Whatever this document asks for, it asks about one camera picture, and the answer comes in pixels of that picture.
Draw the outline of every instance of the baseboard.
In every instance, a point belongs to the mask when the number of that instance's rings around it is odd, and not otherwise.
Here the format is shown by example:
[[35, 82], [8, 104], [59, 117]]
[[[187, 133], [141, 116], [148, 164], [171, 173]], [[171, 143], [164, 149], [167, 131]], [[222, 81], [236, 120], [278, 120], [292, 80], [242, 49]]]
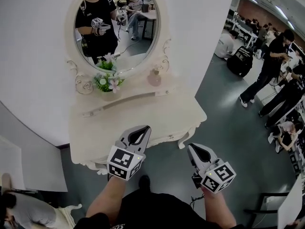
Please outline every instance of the baseboard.
[[57, 146], [57, 148], [60, 149], [60, 150], [65, 149], [65, 148], [70, 148], [70, 143], [67, 143], [67, 144], [64, 144], [64, 145]]

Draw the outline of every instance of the vanity table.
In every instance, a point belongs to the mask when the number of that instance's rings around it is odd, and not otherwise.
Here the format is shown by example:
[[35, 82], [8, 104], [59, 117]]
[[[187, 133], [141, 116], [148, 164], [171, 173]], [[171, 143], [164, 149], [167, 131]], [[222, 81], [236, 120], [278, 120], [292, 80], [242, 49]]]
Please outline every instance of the vanity table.
[[[177, 141], [180, 149], [191, 138], [197, 127], [206, 120], [206, 114], [195, 98], [180, 86], [183, 78], [171, 73], [167, 53], [170, 47], [168, 15], [164, 0], [156, 4], [156, 30], [148, 52], [134, 58], [143, 58], [138, 65], [133, 60], [124, 63], [118, 58], [116, 72], [103, 71], [89, 65], [78, 52], [73, 28], [75, 13], [82, 0], [74, 0], [65, 23], [67, 62], [75, 73], [76, 102], [69, 117], [71, 159], [98, 174], [107, 174], [106, 162], [111, 146], [121, 134], [137, 125], [152, 129], [148, 147], [162, 142]], [[152, 86], [147, 77], [157, 72], [159, 86]], [[110, 102], [94, 87], [96, 74], [119, 75], [124, 79], [120, 95]]]

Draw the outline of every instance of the gray pants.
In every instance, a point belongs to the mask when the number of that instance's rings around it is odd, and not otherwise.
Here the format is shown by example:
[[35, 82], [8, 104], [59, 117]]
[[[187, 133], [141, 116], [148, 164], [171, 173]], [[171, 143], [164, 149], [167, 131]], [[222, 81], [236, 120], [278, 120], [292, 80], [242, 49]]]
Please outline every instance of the gray pants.
[[128, 20], [128, 28], [132, 27], [132, 35], [134, 37], [138, 37], [139, 36], [139, 26], [138, 26], [138, 22], [139, 20], [145, 19], [145, 17], [143, 15], [141, 15], [140, 13], [135, 13], [134, 15], [132, 15], [130, 17], [130, 19]]

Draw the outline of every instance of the pink flower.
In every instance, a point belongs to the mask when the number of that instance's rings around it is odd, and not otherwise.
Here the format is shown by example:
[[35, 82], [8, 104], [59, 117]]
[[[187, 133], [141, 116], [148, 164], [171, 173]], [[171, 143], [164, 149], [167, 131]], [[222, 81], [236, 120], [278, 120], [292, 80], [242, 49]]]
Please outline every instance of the pink flower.
[[119, 85], [119, 80], [118, 79], [112, 79], [109, 81], [110, 85], [109, 85], [109, 89], [111, 89], [113, 91], [113, 93], [115, 94], [119, 89], [120, 87], [118, 86]]

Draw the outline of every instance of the flower pot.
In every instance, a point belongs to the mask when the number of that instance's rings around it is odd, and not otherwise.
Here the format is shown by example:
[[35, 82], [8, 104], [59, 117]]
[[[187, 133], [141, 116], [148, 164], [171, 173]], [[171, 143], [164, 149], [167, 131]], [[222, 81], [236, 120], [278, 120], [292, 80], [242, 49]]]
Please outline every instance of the flower pot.
[[121, 91], [117, 91], [116, 93], [111, 92], [101, 92], [102, 99], [107, 102], [111, 102], [117, 100], [121, 97]]

